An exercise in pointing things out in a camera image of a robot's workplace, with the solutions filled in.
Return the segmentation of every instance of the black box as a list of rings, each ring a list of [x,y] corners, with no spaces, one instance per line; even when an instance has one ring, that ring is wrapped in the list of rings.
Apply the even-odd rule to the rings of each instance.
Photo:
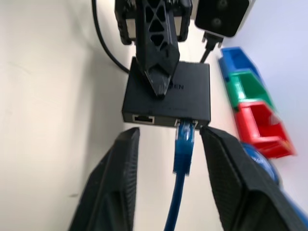
[[[179,62],[164,99],[155,98],[132,59],[122,116],[124,122],[175,127],[193,120],[196,129],[211,120],[209,65]]]

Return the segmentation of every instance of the black bracket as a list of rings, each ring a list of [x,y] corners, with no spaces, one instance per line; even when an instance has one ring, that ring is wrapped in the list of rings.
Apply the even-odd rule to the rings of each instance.
[[[155,95],[164,97],[180,60],[171,3],[136,0],[136,57]]]

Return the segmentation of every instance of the white surface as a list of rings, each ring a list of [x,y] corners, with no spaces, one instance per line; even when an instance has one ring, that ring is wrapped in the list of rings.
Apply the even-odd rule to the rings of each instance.
[[[258,0],[239,34],[226,46],[242,46],[258,66],[297,156],[274,161],[285,190],[308,212],[307,0]]]
[[[127,67],[112,0],[99,3],[108,47]],[[198,62],[202,31],[191,23],[181,59]],[[102,50],[89,0],[0,2],[0,230],[65,231],[87,177],[123,124],[127,75]],[[211,125],[236,134],[216,61],[211,63]],[[175,130],[141,126],[136,231],[163,230],[175,176]],[[196,134],[177,231],[221,231]]]

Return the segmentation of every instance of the blue object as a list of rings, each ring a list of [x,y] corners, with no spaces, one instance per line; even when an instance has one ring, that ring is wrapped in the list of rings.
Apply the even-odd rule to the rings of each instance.
[[[283,190],[281,190],[284,194],[285,198],[288,200],[290,205],[292,205],[294,211],[299,216],[299,218],[302,220],[302,222],[308,227],[308,218],[307,215],[291,200],[291,198],[285,193]]]
[[[242,143],[247,154],[256,162],[258,163],[274,180],[274,182],[279,186],[280,180],[279,175],[274,168],[274,166],[261,154],[259,153],[252,145],[247,143]],[[282,193],[284,194],[285,198],[288,200],[290,205],[293,207],[294,211],[298,215],[298,217],[302,220],[302,222],[308,227],[308,217],[307,215],[292,201],[292,199],[280,188]]]
[[[194,124],[180,122],[175,140],[173,172],[177,174],[164,231],[174,231],[178,219],[185,175],[189,175],[194,145]]]
[[[257,68],[240,47],[223,48],[221,53],[222,58],[218,62],[226,82],[230,80],[229,74],[250,70],[264,85]]]
[[[254,146],[243,143],[242,146],[244,147],[247,154],[255,161],[257,162],[273,179],[273,181],[279,186],[280,185],[280,179],[279,174],[276,171],[275,167],[260,153],[258,152]]]

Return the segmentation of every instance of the black cable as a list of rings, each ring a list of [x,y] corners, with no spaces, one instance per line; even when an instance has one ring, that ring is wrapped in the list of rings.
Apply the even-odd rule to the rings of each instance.
[[[206,49],[205,51],[204,51],[204,54],[203,54],[203,56],[202,56],[202,58],[201,58],[201,63],[204,63],[205,62],[205,60],[206,60],[206,58],[208,57],[208,55],[210,54],[210,52],[211,52],[211,50],[210,49]]]
[[[216,43],[222,42],[223,38],[218,37],[215,35],[208,34],[204,32],[203,38],[207,40],[206,46],[205,46],[205,52],[201,58],[201,63],[204,63],[208,55],[211,53],[211,51],[215,48]]]
[[[92,3],[92,14],[93,14],[93,20],[94,20],[94,25],[95,25],[95,30],[98,36],[98,39],[102,45],[102,47],[104,48],[106,54],[109,56],[109,58],[124,72],[129,74],[129,70],[124,67],[109,51],[108,47],[106,46],[106,43],[103,39],[102,33],[101,33],[101,29],[99,26],[99,22],[98,22],[98,17],[97,17],[97,4],[96,4],[96,0],[91,0]]]

